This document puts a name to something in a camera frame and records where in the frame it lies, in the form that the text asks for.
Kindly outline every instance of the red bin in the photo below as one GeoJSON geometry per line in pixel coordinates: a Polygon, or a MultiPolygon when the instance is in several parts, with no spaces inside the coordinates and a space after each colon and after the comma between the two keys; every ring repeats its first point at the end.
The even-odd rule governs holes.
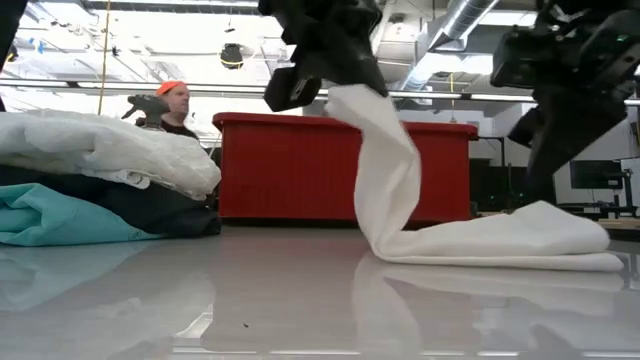
{"type": "MultiPolygon", "coordinates": [[[[220,216],[355,220],[353,192],[362,136],[327,117],[220,113],[220,216]]],[[[405,123],[422,159],[412,222],[469,219],[471,125],[405,123]]]]}

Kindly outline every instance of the man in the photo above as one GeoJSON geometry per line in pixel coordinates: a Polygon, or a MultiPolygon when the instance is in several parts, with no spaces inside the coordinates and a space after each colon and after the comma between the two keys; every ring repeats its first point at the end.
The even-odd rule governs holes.
{"type": "Polygon", "coordinates": [[[189,115],[189,89],[182,81],[167,81],[156,91],[159,96],[169,104],[170,113],[162,115],[162,128],[172,134],[189,136],[198,140],[198,136],[184,126],[189,115]]]}

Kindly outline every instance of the black robotic arm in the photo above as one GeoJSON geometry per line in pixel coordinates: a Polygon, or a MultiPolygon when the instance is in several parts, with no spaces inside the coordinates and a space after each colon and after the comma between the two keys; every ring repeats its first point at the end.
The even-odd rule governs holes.
{"type": "MultiPolygon", "coordinates": [[[[532,150],[532,185],[625,119],[640,62],[639,1],[536,0],[535,27],[504,35],[491,83],[531,89],[538,102],[509,135],[532,150]]],[[[369,43],[381,15],[373,0],[260,0],[260,11],[297,45],[295,66],[276,70],[267,87],[272,110],[311,103],[321,79],[388,95],[369,43]]]]}

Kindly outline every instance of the white fabric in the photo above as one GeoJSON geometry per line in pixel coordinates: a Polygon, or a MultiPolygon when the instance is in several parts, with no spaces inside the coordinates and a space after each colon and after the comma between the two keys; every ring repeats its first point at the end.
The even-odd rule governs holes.
{"type": "Polygon", "coordinates": [[[329,90],[329,114],[362,130],[355,210],[373,252],[408,264],[618,271],[607,232],[538,202],[512,215],[402,231],[420,196],[420,157],[389,98],[363,85],[329,90]]]}
{"type": "Polygon", "coordinates": [[[212,193],[221,178],[195,139],[53,110],[0,113],[0,164],[83,174],[141,189],[153,181],[194,199],[212,193]]]}

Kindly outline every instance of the teal fabric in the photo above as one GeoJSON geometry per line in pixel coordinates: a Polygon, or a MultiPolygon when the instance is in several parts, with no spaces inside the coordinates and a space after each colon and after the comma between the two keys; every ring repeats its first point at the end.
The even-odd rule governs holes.
{"type": "Polygon", "coordinates": [[[157,239],[118,215],[40,184],[0,186],[0,243],[80,245],[157,239]]]}

